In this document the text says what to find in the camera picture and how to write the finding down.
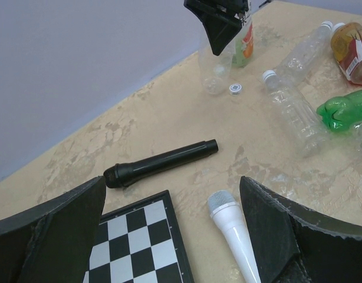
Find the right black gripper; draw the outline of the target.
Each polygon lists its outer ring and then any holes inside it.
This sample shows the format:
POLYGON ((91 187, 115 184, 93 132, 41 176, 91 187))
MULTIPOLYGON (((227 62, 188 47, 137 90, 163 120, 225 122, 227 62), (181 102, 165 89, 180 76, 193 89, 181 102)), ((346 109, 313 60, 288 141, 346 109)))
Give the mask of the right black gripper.
POLYGON ((201 21, 214 55, 220 55, 238 34, 240 18, 250 10, 245 0, 184 0, 183 4, 201 21))

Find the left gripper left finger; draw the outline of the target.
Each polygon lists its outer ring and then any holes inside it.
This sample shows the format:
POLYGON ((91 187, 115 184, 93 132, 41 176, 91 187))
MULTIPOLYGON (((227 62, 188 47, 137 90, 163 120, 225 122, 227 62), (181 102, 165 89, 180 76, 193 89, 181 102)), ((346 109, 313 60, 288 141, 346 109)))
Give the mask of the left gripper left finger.
POLYGON ((0 282, 82 282, 105 199, 99 176, 0 220, 0 282))

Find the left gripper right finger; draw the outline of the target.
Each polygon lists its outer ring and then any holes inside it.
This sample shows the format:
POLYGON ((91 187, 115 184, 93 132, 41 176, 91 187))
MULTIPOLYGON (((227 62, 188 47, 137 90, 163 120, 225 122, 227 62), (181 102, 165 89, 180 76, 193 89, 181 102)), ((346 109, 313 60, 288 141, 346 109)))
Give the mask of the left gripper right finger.
POLYGON ((240 196, 262 282, 362 282, 362 226, 319 213, 250 177, 240 196))

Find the white label tea bottle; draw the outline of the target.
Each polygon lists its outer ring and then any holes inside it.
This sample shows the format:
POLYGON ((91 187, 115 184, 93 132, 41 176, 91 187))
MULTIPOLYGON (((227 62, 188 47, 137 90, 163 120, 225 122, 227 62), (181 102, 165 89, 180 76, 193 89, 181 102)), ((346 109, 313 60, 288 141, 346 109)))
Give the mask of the white label tea bottle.
POLYGON ((232 59, 233 67, 244 67, 249 62, 254 50, 252 33, 252 5, 248 0, 248 11, 241 18, 242 28, 234 38, 235 51, 232 59))

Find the white cap with square mark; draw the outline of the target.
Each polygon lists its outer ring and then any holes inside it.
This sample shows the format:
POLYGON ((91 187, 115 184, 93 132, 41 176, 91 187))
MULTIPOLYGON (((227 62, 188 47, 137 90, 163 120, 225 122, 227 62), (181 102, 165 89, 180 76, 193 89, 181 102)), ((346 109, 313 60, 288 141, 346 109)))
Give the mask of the white cap with square mark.
POLYGON ((229 92, 231 95, 236 96, 242 91, 242 86, 240 84, 232 84, 229 86, 229 92))

